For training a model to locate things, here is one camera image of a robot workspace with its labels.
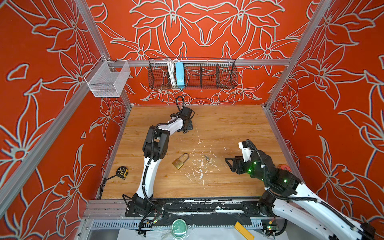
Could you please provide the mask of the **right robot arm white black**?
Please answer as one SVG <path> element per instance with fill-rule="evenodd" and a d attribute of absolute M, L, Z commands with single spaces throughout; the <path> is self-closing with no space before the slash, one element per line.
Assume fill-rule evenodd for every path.
<path fill-rule="evenodd" d="M 277 216 L 320 240 L 373 240 L 376 230 L 358 223 L 313 193 L 288 170 L 277 168 L 272 158 L 251 140 L 239 143 L 241 156 L 226 158 L 233 173 L 261 180 L 265 191 L 258 202 L 263 216 Z"/>

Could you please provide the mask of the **large brass padlock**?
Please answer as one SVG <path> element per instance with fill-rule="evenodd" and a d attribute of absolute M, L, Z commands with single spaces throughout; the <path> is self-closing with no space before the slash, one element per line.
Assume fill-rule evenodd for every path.
<path fill-rule="evenodd" d="M 190 159 L 190 155 L 188 153 L 184 153 L 182 154 L 180 157 L 178 157 L 177 159 L 175 159 L 173 162 L 172 162 L 172 165 L 177 169 L 179 170 L 180 168 L 182 168 L 184 166 L 184 164 Z"/>

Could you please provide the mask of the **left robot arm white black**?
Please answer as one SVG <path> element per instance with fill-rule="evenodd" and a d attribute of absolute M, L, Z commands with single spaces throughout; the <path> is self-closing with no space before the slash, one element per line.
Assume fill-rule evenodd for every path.
<path fill-rule="evenodd" d="M 153 195 L 157 171 L 168 152 L 170 137 L 174 133 L 186 134 L 193 130 L 192 119 L 195 112 L 186 107 L 183 96 L 176 97 L 175 102 L 178 112 L 171 114 L 168 122 L 150 126 L 143 144 L 144 170 L 141 182 L 132 200 L 127 203 L 127 210 L 132 210 L 141 216 L 150 213 L 153 208 L 164 205 L 160 201 L 153 201 Z"/>

